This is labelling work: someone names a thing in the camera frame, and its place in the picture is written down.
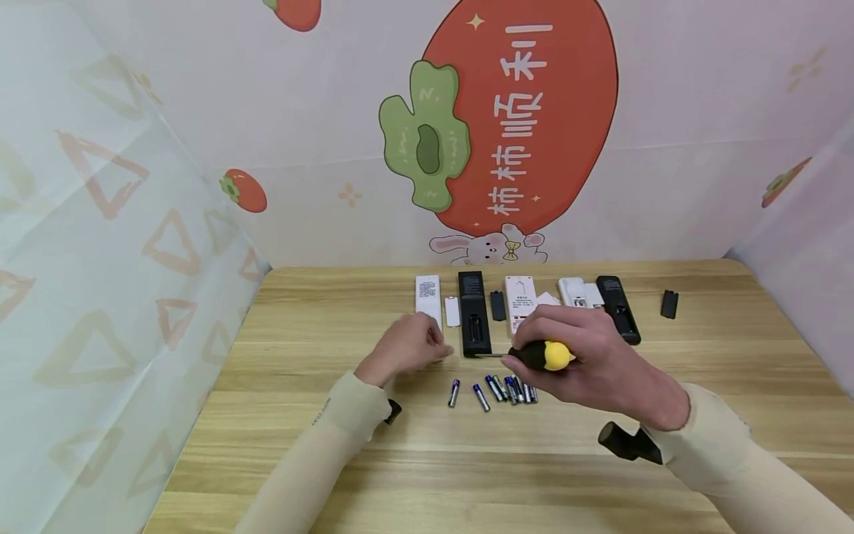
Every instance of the rabbit illustration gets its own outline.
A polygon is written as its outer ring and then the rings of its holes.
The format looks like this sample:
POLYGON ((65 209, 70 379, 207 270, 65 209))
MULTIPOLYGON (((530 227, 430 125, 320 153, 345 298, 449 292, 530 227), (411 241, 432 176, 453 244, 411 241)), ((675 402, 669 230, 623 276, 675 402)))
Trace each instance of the rabbit illustration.
POLYGON ((430 249, 444 254, 451 250, 462 250, 464 255, 451 261, 451 265, 484 265, 489 263, 545 263, 548 254, 537 250, 546 239, 540 233, 528 236, 516 227, 505 224, 501 232, 493 232, 479 238, 456 235, 432 238, 430 249))

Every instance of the screwdriver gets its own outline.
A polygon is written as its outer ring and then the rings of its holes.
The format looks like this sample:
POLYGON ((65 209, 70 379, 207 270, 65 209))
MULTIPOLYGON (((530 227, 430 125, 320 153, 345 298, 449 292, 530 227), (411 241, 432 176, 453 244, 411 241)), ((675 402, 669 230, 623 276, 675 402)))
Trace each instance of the screwdriver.
MULTIPOLYGON (((560 371, 576 359, 570 349, 560 341, 532 341, 521 349, 511 347, 507 354, 516 356, 526 367, 535 371, 560 371)), ((501 358, 503 355, 479 356, 501 358)))

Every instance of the beige arm sleeve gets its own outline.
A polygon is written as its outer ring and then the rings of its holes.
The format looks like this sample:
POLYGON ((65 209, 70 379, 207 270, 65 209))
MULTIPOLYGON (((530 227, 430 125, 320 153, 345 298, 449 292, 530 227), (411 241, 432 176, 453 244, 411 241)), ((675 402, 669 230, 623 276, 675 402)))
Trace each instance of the beige arm sleeve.
POLYGON ((644 429, 664 463, 702 493, 737 534, 854 533, 854 522, 771 453, 714 393, 683 384, 691 416, 679 431, 644 429))
POLYGON ((329 393, 324 409, 285 453, 266 480, 236 534, 308 532, 341 470, 391 415, 389 399, 352 372, 329 393))

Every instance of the person's right hand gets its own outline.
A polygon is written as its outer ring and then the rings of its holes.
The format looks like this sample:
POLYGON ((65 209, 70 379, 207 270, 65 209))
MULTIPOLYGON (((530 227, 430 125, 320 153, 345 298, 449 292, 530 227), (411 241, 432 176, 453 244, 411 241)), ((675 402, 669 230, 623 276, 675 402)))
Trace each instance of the person's right hand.
POLYGON ((526 384, 563 402, 628 415, 655 430, 678 430, 687 423, 691 407, 685 390, 623 341, 606 312, 538 306, 519 325, 513 347, 539 340, 560 341, 576 359, 552 372, 534 371, 504 356, 501 363, 526 384))

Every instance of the yellow bow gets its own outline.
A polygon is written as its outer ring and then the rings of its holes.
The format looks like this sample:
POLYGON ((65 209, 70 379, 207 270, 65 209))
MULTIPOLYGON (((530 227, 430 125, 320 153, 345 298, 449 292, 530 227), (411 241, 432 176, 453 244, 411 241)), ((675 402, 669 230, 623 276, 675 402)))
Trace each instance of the yellow bow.
POLYGON ((515 250, 522 246, 519 241, 508 241, 504 243, 507 247, 507 254, 504 255, 504 259, 507 261, 516 261, 519 259, 519 256, 516 255, 515 250))

